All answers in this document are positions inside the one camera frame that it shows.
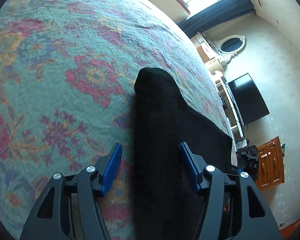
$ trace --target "wooden cabinet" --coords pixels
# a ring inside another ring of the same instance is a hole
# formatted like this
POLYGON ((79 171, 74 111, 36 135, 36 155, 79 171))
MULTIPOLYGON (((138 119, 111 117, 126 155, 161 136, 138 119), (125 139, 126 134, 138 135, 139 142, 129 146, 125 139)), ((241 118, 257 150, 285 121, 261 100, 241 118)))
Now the wooden cabinet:
POLYGON ((208 69, 212 75, 214 75, 216 70, 224 70, 218 55, 200 33, 194 36, 191 41, 196 46, 206 69, 208 69))
POLYGON ((257 147, 259 151, 259 189, 284 183, 283 156, 279 137, 257 147))

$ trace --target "tv stand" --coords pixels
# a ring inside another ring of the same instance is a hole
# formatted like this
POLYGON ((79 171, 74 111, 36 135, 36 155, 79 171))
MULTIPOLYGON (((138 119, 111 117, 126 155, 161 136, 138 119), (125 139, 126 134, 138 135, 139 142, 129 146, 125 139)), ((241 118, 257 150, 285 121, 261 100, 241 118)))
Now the tv stand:
POLYGON ((235 140, 235 138, 236 138, 235 134, 238 134, 240 136, 241 140, 245 139, 239 109, 237 107, 237 104, 236 104, 234 98, 231 96, 231 91, 227 84, 226 78, 223 76, 222 72, 217 70, 217 71, 215 71, 214 75, 210 74, 210 77, 213 80, 217 91, 220 94, 221 93, 223 94, 223 91, 224 91, 225 96, 223 96, 223 98, 225 99, 225 101, 227 103, 227 106, 228 106, 228 109, 229 109, 231 115, 233 115, 233 117, 227 116, 227 121, 231 128, 231 137, 233 140, 234 148, 237 149, 237 147, 236 147, 237 140, 235 140), (230 119, 235 119, 236 125, 232 126, 230 119))

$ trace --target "mirror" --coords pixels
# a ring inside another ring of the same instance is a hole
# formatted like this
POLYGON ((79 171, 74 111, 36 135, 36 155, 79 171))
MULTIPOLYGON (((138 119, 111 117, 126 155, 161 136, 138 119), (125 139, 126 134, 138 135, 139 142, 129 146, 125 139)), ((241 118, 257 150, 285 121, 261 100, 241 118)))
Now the mirror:
POLYGON ((231 35, 221 41, 214 41, 213 44, 224 57, 226 63, 230 62, 231 58, 238 55, 246 45, 246 37, 242 35, 231 35))
POLYGON ((239 38, 231 38, 221 45, 221 50, 224 52, 235 51, 236 49, 240 48, 242 44, 243 41, 241 41, 239 38))

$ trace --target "cabinet door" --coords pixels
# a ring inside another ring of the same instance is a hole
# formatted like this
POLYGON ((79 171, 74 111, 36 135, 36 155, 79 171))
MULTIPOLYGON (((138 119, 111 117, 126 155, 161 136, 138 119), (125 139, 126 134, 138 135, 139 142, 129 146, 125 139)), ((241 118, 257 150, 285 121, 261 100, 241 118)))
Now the cabinet door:
POLYGON ((259 189, 263 189, 263 188, 269 187, 271 185, 268 154, 267 154, 267 149, 266 149, 265 145, 258 148, 258 151, 259 151, 258 185, 259 185, 259 189))
POLYGON ((283 183, 283 158, 279 140, 275 139, 266 145, 270 168, 271 186, 283 183))

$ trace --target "blue gripper pad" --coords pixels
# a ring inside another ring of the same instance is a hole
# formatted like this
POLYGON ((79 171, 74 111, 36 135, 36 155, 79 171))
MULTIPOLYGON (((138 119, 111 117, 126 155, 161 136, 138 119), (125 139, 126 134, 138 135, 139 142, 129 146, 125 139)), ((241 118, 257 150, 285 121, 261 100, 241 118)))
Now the blue gripper pad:
POLYGON ((102 156, 96 163, 98 170, 98 184, 94 188, 98 190, 98 195, 104 197, 111 190, 114 177, 119 168, 122 158, 122 146, 120 143, 115 143, 111 152, 107 156, 102 156))
POLYGON ((179 145, 179 154, 185 169, 189 184, 197 194, 202 189, 203 182, 202 171, 206 163, 202 156, 193 154, 186 142, 179 145))

